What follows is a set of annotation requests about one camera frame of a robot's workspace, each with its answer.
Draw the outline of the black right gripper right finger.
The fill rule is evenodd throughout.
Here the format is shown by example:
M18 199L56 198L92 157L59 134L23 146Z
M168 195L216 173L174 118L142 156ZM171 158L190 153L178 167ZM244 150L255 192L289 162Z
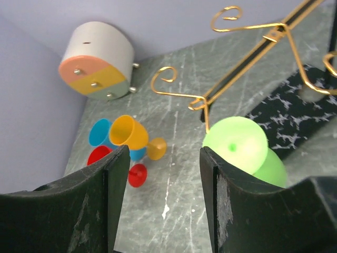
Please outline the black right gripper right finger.
M266 183L200 150L213 252L336 252L336 177Z

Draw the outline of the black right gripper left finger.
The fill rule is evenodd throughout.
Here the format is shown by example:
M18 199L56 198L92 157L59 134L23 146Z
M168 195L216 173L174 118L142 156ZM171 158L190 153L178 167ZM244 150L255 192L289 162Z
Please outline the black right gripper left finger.
M1 252L113 252L127 146L33 191L1 195Z

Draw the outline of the red wine glass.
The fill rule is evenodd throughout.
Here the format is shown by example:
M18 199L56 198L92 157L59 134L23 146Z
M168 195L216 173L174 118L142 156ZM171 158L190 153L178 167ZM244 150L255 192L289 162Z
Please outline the red wine glass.
M87 159L87 165L90 165L101 158L105 157L109 153L111 153L114 149L105 146L100 145L98 147L95 147L93 151L89 154ZM140 161L145 156L146 148L142 148L139 150L130 150L130 158L133 162ZM138 188L142 186L147 178L147 168L142 163L137 163L131 167L128 173L128 182L129 184L134 187Z

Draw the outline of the green wine glass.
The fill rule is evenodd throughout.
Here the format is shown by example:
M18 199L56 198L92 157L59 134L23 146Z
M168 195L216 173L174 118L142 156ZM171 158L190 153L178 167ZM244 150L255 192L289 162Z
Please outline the green wine glass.
M205 135L203 147L211 148L228 163L256 178L285 187L287 173L269 148L266 134L253 120L232 116L215 123Z

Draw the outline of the blue wine glass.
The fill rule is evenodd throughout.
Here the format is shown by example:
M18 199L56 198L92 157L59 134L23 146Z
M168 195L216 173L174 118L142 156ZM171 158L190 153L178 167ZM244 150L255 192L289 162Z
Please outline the blue wine glass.
M88 135L89 144L92 147L104 145L113 150L118 148L118 146L114 145L108 137L111 125L112 122L106 118L102 118L96 121ZM130 150L130 158L132 161L139 161L145 156L145 153L146 147L139 150Z

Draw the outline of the orange wine glass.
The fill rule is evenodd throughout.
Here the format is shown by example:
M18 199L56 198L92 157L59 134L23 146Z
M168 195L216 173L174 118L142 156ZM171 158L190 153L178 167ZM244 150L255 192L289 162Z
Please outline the orange wine glass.
M128 146L132 161L140 161L144 156L151 160L159 160L167 149L163 138L150 140L146 128L130 115L118 117L111 125L108 137L116 146Z

